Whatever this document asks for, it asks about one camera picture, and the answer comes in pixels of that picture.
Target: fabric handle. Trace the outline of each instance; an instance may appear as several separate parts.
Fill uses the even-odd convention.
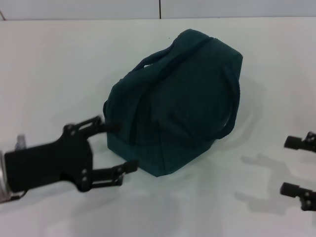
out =
[[[221,138],[227,136],[228,134],[230,134],[231,131],[233,130],[233,128],[235,126],[237,111],[238,111],[238,107],[239,107],[239,100],[240,100],[240,87],[239,87],[238,79],[236,78],[233,70],[229,66],[224,66],[223,71],[224,71],[224,74],[228,80],[230,88],[232,90],[233,108],[232,108],[232,113],[231,113],[227,123],[223,127],[223,129],[214,135],[215,139],[221,139]]]
[[[169,46],[168,48],[162,50],[162,51],[159,51],[157,53],[154,53],[150,56],[148,56],[147,58],[144,58],[132,71],[132,72],[135,72],[137,70],[140,70],[142,68],[144,68],[144,66],[146,65],[151,65],[153,63],[155,63],[156,61],[160,60],[161,58],[163,58],[164,56],[166,56],[172,49],[173,47],[173,44],[171,46]]]
[[[203,47],[205,44],[207,44],[210,40],[213,38],[207,37],[203,40],[201,40],[199,43],[194,45],[193,47],[187,49],[186,51],[180,53],[177,55],[175,58],[173,58],[168,64],[158,73],[158,75],[155,78],[155,82],[153,82],[149,88],[144,92],[142,95],[140,102],[136,108],[135,116],[133,118],[133,123],[131,127],[131,132],[129,136],[129,144],[130,145],[135,145],[136,144],[136,133],[137,133],[137,114],[139,113],[140,110],[140,104],[141,101],[144,100],[148,96],[148,94],[164,79],[166,79],[177,66],[179,66],[182,62],[184,62],[188,57],[192,56],[194,53],[197,52],[197,50],[201,47]],[[139,66],[140,68],[144,67],[144,65],[147,65],[148,62],[155,61],[157,59],[160,59],[161,57],[165,56],[173,47],[173,44],[169,47],[166,48],[165,50],[159,51],[157,53],[154,53],[150,55],[149,57],[145,58],[140,64],[136,66],[136,68]]]

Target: white surface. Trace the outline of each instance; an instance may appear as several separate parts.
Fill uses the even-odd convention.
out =
[[[315,213],[279,188],[316,190],[316,156],[283,148],[316,131],[316,18],[0,23],[0,147],[21,132],[28,145],[52,141],[101,114],[111,87],[187,28],[244,56],[233,133],[172,175],[140,170],[86,194],[68,183],[31,190],[0,205],[1,236],[315,236]],[[96,167],[123,162],[104,135],[91,144]]]
[[[162,18],[316,16],[314,0],[161,0]]]
[[[0,0],[7,20],[159,19],[158,0]]]

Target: bag strap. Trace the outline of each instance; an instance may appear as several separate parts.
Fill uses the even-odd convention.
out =
[[[147,58],[144,58],[130,73],[135,72],[137,70],[140,70],[140,69],[144,68],[144,66],[151,65],[151,64],[155,63],[156,61],[160,60],[161,58],[166,56],[171,51],[172,47],[173,47],[173,43],[168,48],[166,48],[162,51],[159,51],[157,53],[154,53],[154,54],[148,56]]]
[[[221,139],[230,134],[233,130],[240,101],[240,87],[238,83],[238,78],[236,78],[236,75],[234,74],[232,68],[229,66],[224,66],[223,71],[233,94],[233,107],[230,118],[228,119],[223,129],[214,135],[215,139]]]
[[[213,38],[207,37],[203,40],[201,40],[199,43],[197,43],[196,45],[194,45],[193,47],[187,49],[186,51],[180,53],[179,55],[177,55],[175,58],[173,58],[170,62],[168,62],[168,64],[157,74],[155,81],[149,86],[149,88],[143,93],[143,95],[141,96],[140,102],[137,105],[136,108],[136,112],[135,112],[135,116],[133,118],[133,122],[132,122],[132,127],[131,127],[131,131],[130,131],[130,136],[129,136],[129,144],[130,145],[135,145],[136,144],[136,133],[137,133],[137,114],[139,113],[140,110],[140,104],[141,102],[148,96],[148,94],[164,79],[166,79],[172,72],[173,70],[175,70],[182,62],[184,62],[185,60],[187,60],[188,57],[192,56],[194,53],[197,52],[198,49],[200,49],[201,47],[203,47],[205,44],[207,44],[210,40],[212,40]],[[158,52],[159,55],[166,55],[167,50],[170,50],[173,47],[173,44],[163,50]],[[151,56],[149,56],[148,58],[154,59],[154,58],[158,58],[157,53],[152,54]]]

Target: bag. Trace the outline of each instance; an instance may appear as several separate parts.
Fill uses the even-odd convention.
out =
[[[228,135],[239,106],[242,55],[186,30],[113,86],[103,112],[120,122],[108,147],[154,176],[171,174]]]

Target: white table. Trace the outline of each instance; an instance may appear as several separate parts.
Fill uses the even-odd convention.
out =
[[[53,141],[101,114],[120,78],[188,28],[244,56],[233,133],[172,175],[139,170],[85,194],[69,183],[31,190],[0,205],[0,236],[315,236],[315,213],[279,188],[316,190],[316,156],[283,148],[316,131],[316,18],[1,22],[1,149],[18,133],[29,146]],[[105,135],[91,145],[96,168],[123,162]]]

